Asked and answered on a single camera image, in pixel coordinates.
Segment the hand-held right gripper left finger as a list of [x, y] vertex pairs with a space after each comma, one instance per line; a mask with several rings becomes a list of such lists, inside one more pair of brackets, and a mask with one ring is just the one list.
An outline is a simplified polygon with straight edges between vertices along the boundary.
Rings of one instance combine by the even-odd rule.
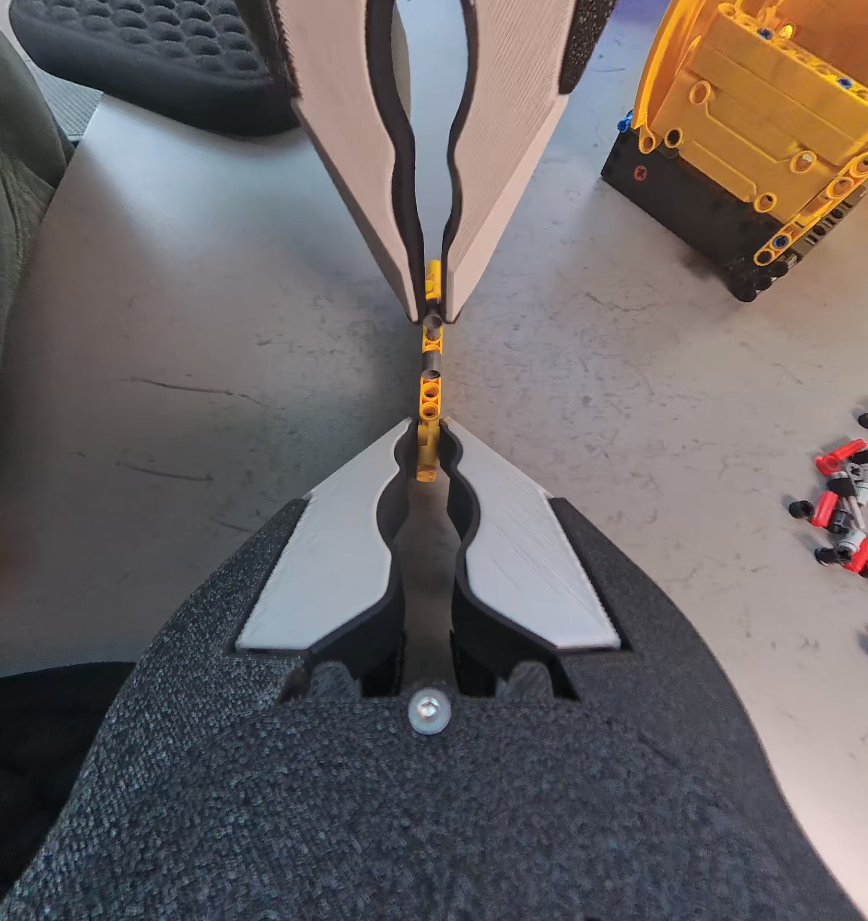
[[339, 662], [364, 697], [393, 697], [405, 659], [405, 593], [395, 538], [408, 514], [413, 420], [405, 418], [303, 497], [290, 537], [234, 650]]

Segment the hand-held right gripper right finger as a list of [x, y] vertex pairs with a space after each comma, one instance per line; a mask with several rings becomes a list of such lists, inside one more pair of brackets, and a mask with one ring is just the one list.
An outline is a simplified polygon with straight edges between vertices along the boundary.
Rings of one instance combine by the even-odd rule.
[[457, 685], [492, 697], [514, 671], [574, 697], [563, 659], [622, 650], [601, 593], [556, 514], [555, 497], [464, 426], [440, 426], [448, 515], [460, 538], [451, 597]]

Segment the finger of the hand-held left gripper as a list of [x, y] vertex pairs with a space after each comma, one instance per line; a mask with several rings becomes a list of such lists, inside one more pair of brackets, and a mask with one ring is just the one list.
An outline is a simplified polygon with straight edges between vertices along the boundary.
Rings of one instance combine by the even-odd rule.
[[468, 63], [447, 147], [441, 308], [474, 292], [566, 107], [559, 90], [572, 1], [462, 2]]
[[292, 106], [406, 316], [425, 300], [416, 143], [394, 1], [280, 1]]

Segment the yellow lego beam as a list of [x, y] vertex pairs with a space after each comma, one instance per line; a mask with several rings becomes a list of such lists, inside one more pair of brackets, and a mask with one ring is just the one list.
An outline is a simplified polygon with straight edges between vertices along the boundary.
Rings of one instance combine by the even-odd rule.
[[[439, 260], [431, 260], [427, 265], [425, 295], [425, 306], [427, 311], [433, 307], [436, 307], [440, 311], [441, 263]], [[425, 334], [432, 340], [437, 340], [440, 337], [443, 339], [443, 327], [444, 321], [439, 330], [426, 330], [423, 327], [422, 321], [422, 340]], [[437, 381], [426, 381], [420, 374], [417, 425], [417, 481], [422, 483], [431, 483], [437, 478], [440, 444], [441, 392], [442, 374]]]

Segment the yellow lego robot model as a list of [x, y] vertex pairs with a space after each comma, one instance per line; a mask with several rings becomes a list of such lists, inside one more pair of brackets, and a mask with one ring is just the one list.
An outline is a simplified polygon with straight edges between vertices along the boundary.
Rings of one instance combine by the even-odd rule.
[[751, 302], [868, 182], [868, 1], [675, 1], [601, 178]]

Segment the pile of small lego pins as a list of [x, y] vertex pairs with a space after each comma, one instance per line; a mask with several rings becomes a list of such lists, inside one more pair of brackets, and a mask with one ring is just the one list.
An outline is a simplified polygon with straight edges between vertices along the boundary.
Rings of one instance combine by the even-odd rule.
[[813, 459], [820, 489], [813, 498], [786, 501], [786, 513], [818, 530], [823, 543], [812, 556], [826, 568], [868, 582], [868, 409], [856, 416], [863, 435]]

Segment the black quilted pad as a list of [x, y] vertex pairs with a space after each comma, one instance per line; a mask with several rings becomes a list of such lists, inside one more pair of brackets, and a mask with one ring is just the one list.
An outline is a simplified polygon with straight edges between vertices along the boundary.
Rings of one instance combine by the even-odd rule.
[[265, 2], [14, 1], [9, 15], [49, 75], [210, 132], [299, 127]]

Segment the person's black pants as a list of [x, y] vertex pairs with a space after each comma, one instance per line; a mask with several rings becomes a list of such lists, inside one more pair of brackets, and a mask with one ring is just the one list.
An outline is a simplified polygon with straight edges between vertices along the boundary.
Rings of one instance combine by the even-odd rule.
[[0, 902], [66, 803], [133, 662], [0, 678]]

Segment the person's green sweatshirt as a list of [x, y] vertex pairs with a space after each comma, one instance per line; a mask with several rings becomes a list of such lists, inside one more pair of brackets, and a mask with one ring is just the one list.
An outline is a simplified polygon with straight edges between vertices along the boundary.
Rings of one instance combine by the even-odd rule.
[[34, 237], [73, 153], [32, 72], [0, 29], [0, 368]]

